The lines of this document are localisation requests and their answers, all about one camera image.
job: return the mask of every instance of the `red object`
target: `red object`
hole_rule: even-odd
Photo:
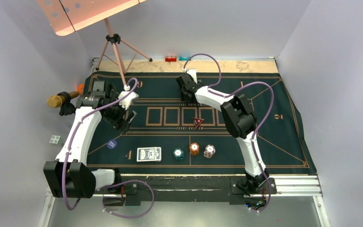
[[[197,128],[203,121],[204,119],[193,117],[193,123],[195,128]]]
[[[167,61],[167,62],[176,61],[176,60],[177,60],[176,56],[166,56],[165,57],[165,61]]]

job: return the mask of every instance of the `poker table mat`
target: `poker table mat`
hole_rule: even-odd
[[[200,104],[182,102],[176,78],[182,73],[128,73],[126,80],[135,77],[139,95],[128,111],[136,111],[130,130],[125,134],[114,129],[104,119],[98,124],[87,156],[87,167],[116,168],[122,174],[243,174],[244,160],[235,138],[226,130],[222,114]],[[204,85],[215,83],[218,73],[198,73]],[[122,91],[119,73],[98,71],[86,79],[84,90],[90,91],[94,81],[108,81]],[[239,87],[262,81],[271,85],[275,93],[272,111],[258,133],[258,145],[270,174],[316,174],[304,140],[300,113],[278,73],[223,73],[215,90],[232,93]],[[270,102],[265,86],[254,85],[242,91],[250,101],[257,117],[263,119]],[[204,119],[195,128],[192,118]],[[117,146],[107,147],[115,139]],[[189,145],[199,144],[199,154],[191,156]],[[211,144],[216,153],[205,158],[203,151]],[[162,161],[137,162],[137,148],[161,147]],[[177,160],[173,151],[180,148],[184,159]]]

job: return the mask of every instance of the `music stand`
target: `music stand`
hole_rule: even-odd
[[[109,24],[108,17],[120,11],[140,4],[145,0],[37,0],[38,4],[44,11],[46,17],[51,23],[51,27],[57,35],[65,36],[75,31],[85,28],[93,23],[103,20],[105,22],[108,35],[101,57],[99,58],[96,70],[99,70],[102,58],[105,56],[113,63],[119,66],[119,72],[123,85],[126,85],[124,74],[127,73],[131,63],[135,59],[137,53],[152,61],[152,58],[139,51],[137,48],[121,39],[118,34],[114,34]],[[113,51],[115,52],[116,61],[113,61],[105,55],[106,47],[111,42]],[[119,53],[118,44],[124,43],[135,51],[135,54],[127,68],[124,67],[121,54]]]

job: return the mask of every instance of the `poker chip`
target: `poker chip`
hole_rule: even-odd
[[[215,154],[215,152],[216,152],[216,150],[213,145],[207,145],[207,147],[205,147],[204,157],[212,158],[212,156]]]
[[[182,149],[179,149],[179,148],[176,148],[174,151],[173,151],[173,155],[175,157],[175,159],[183,159],[184,158],[184,151]]]
[[[198,155],[199,153],[199,145],[198,143],[190,144],[190,154],[191,155]]]
[[[116,140],[110,140],[108,141],[108,143],[106,144],[107,148],[109,149],[113,149],[118,145],[118,143],[116,142]]]

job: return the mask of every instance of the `orange poker chip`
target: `orange poker chip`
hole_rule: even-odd
[[[190,144],[190,154],[191,155],[198,155],[199,153],[199,145],[198,143]]]

